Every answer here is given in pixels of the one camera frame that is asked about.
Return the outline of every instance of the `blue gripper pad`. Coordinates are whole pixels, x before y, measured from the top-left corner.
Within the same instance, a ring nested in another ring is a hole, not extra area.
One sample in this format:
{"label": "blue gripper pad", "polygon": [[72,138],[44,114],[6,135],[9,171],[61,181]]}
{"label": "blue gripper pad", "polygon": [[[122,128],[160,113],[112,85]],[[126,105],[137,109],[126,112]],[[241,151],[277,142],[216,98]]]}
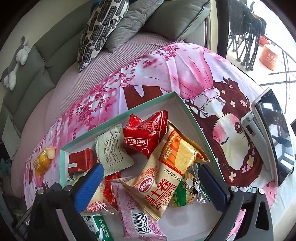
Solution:
{"label": "blue gripper pad", "polygon": [[228,186],[224,180],[217,177],[207,164],[200,166],[198,170],[198,177],[216,210],[225,212],[227,210],[228,193],[230,199],[230,192],[228,191]]}
{"label": "blue gripper pad", "polygon": [[75,195],[74,208],[78,213],[86,209],[98,186],[103,180],[103,165],[96,164],[93,166],[86,177],[88,178],[84,181],[83,185]]}

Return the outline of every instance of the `black screen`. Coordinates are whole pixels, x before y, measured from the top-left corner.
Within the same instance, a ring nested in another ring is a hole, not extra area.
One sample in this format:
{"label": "black screen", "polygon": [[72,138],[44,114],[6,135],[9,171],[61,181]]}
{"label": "black screen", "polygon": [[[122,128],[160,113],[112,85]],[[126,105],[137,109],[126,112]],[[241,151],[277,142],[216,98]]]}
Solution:
{"label": "black screen", "polygon": [[271,89],[256,103],[256,109],[273,148],[280,186],[290,173],[295,161],[288,126],[279,102]]}

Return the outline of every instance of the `metal screw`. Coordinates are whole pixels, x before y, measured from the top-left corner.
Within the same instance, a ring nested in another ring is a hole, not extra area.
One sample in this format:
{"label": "metal screw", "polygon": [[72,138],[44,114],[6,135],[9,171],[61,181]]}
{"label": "metal screw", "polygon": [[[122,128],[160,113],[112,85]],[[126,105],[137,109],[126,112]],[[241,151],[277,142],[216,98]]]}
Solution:
{"label": "metal screw", "polygon": [[42,195],[44,193],[44,190],[43,189],[39,189],[38,191],[37,191],[37,194],[39,194],[39,195]]}
{"label": "metal screw", "polygon": [[265,191],[263,189],[259,189],[258,192],[262,195],[265,194]]}
{"label": "metal screw", "polygon": [[66,191],[66,192],[69,192],[69,191],[71,191],[72,190],[72,186],[71,185],[67,185],[67,186],[65,186],[64,187],[64,190]]}
{"label": "metal screw", "polygon": [[233,192],[237,192],[239,189],[238,187],[236,186],[231,186],[230,189],[233,191]]}

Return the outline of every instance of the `barcode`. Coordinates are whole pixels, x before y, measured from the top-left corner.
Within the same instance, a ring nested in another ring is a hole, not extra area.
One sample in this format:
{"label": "barcode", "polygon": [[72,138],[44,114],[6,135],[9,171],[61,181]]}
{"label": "barcode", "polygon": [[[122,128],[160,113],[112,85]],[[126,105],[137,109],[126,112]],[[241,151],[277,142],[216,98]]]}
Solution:
{"label": "barcode", "polygon": [[153,231],[148,227],[147,214],[133,213],[133,222],[138,234],[153,233]]}

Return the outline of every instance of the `cardboard box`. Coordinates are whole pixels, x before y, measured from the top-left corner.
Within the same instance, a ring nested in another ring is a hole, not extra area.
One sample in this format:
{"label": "cardboard box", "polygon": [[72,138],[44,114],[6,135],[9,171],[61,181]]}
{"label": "cardboard box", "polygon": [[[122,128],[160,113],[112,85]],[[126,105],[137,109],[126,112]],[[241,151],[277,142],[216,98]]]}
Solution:
{"label": "cardboard box", "polygon": [[[96,153],[94,140],[96,137],[118,123],[122,123],[122,126],[124,127],[131,114],[135,114],[145,120],[160,110],[167,110],[169,120],[184,135],[200,145],[210,160],[209,165],[212,170],[216,173],[216,175],[223,178],[216,163],[214,154],[200,126],[179,95],[176,92],[172,92],[134,107],[127,112],[91,129],[87,133],[64,146],[60,151],[59,157],[60,183],[62,187],[64,187],[67,184],[67,181],[70,180],[68,174],[68,160],[71,153],[82,151],[86,148],[90,148],[94,151],[94,153]],[[127,177],[139,175],[147,161],[146,157],[140,153],[133,155],[132,158],[135,164],[132,167],[123,170],[121,172],[121,176]],[[196,203],[177,209],[167,208],[160,219],[159,224],[161,226],[161,230],[168,236],[168,240],[197,240],[208,235],[220,216],[221,213],[215,210],[212,203]],[[121,232],[118,231],[119,227],[121,227],[119,215],[106,216],[106,222],[114,238],[122,237],[120,234],[116,235],[117,232]]]}

